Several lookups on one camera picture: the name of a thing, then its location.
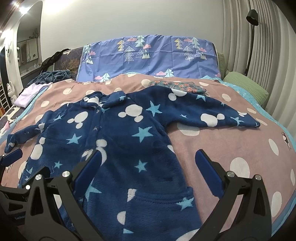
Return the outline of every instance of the pajama collar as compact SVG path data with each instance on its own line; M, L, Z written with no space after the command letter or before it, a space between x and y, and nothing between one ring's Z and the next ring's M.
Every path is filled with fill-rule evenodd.
M93 92L89 95L86 95L81 101L80 105L82 107L93 107L96 108L103 105L102 108L106 109L112 106L115 106L119 103L122 103L126 100L126 94L123 91L113 92L110 95L105 95L100 91Z

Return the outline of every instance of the green pillow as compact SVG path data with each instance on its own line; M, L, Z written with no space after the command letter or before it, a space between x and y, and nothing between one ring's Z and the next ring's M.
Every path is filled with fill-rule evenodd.
M262 105L268 97L268 92L265 89L241 73L229 72L223 81L244 88L255 98L259 105Z

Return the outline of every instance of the mirror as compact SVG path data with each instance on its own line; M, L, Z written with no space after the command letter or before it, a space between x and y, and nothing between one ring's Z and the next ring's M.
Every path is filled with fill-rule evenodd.
M21 79L42 64L40 47L40 23L42 1L35 3L27 14L23 15L17 30L17 61Z

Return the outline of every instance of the bed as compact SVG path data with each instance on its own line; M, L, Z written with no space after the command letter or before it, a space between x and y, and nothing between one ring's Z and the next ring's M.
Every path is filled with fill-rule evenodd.
M82 53L79 64L77 61L73 64L79 65L77 81L64 80L51 85L10 130L11 133L35 124L47 110L56 110L76 102L92 91L110 94L123 90L131 93L163 81L172 82L176 86L194 83L206 89L206 96L237 110L240 117L248 113L261 123L258 129L197 128L180 123L168 127L172 151L180 162L188 186L193 187L201 221L205 222L218 198L212 195L195 164L194 155L198 149L203 149L213 161L238 176L262 176L271 205L272 232L276 233L295 205L295 141L246 90L220 79L217 55L212 43L194 37L132 36L86 45L73 52L75 59L79 53ZM164 53L170 56L169 63L164 61ZM108 58L116 60L116 64L105 66ZM6 140L1 138L0 142L3 152ZM7 168L2 185L17 187L21 175L29 173L25 165L35 143L36 137L20 146L23 157ZM231 226L239 204L238 198L223 230Z

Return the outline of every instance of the lamp head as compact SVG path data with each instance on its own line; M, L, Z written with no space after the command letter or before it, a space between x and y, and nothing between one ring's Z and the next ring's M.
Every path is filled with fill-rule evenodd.
M254 25L258 26L259 25L259 16L258 13L256 12L255 9L251 9L246 17L247 21Z

